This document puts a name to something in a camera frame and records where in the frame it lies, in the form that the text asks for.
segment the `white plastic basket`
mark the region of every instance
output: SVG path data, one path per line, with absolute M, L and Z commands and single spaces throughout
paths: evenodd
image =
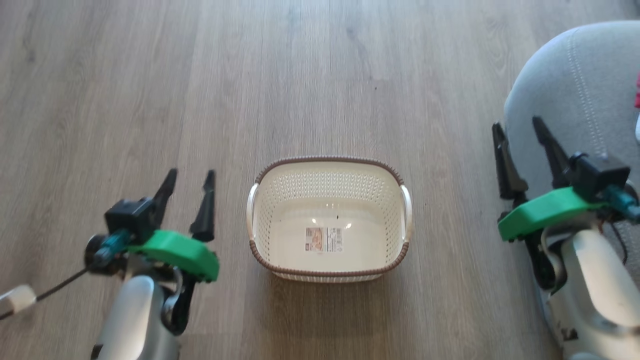
M 310 282 L 372 280 L 409 249 L 409 191 L 386 164 L 293 158 L 263 170 L 246 205 L 249 245 L 277 276 Z

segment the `product label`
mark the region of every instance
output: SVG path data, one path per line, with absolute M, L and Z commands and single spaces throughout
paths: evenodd
M 308 227 L 305 251 L 342 252 L 342 229 L 340 227 Z

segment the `green bracket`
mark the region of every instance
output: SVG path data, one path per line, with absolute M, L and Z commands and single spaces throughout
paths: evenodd
M 177 266 L 198 278 L 211 282 L 218 278 L 220 264 L 215 253 L 204 243 L 175 231 L 156 230 L 143 245 L 131 245 L 129 252 L 142 253 L 149 258 Z
M 515 208 L 498 222 L 498 230 L 502 241 L 514 240 L 605 206 L 606 202 L 586 202 L 572 187 L 561 188 Z

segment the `brown basket rim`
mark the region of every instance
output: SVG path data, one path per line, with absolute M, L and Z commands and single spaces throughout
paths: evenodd
M 404 181 L 402 177 L 400 177 L 400 174 L 398 174 L 398 172 L 393 167 L 389 166 L 387 163 L 374 160 L 374 159 L 357 158 L 355 156 L 296 156 L 293 158 L 284 158 L 284 159 L 276 160 L 270 163 L 269 165 L 267 165 L 267 167 L 263 168 L 262 171 L 260 171 L 258 176 L 255 178 L 255 182 L 258 184 L 262 182 L 262 179 L 269 171 L 271 171 L 273 168 L 278 167 L 280 165 L 293 164 L 293 163 L 308 163 L 308 162 L 309 163 L 310 162 L 329 162 L 329 161 L 375 165 L 377 167 L 381 167 L 386 171 L 390 172 L 391 175 L 393 175 L 394 178 L 396 179 L 398 185 L 404 185 Z
M 255 257 L 255 259 L 260 263 L 260 265 L 264 266 L 268 270 L 272 272 L 277 272 L 280 274 L 287 275 L 301 275 L 301 276 L 312 276 L 312 277 L 358 277 L 358 276 L 367 276 L 367 275 L 380 275 L 385 272 L 389 272 L 393 270 L 395 267 L 400 265 L 406 253 L 409 251 L 409 242 L 405 241 L 402 244 L 402 249 L 400 250 L 400 254 L 396 257 L 396 259 L 389 265 L 383 268 L 377 268 L 372 270 L 362 270 L 362 271 L 351 271 L 351 272 L 319 272 L 319 271 L 309 271 L 309 270 L 295 270 L 289 268 L 282 268 L 279 266 L 273 266 L 271 263 L 266 261 L 262 255 L 258 252 L 258 248 L 255 245 L 255 241 L 249 240 L 249 248 L 251 249 L 251 253 Z

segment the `basket handle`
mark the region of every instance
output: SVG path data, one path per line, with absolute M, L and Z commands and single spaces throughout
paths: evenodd
M 411 205 L 411 195 L 405 185 L 400 185 L 400 192 L 404 200 L 404 242 L 408 243 L 413 234 L 413 208 Z
M 249 240 L 253 241 L 253 202 L 258 193 L 258 183 L 253 184 L 249 191 L 249 198 L 246 201 L 246 230 L 249 232 Z

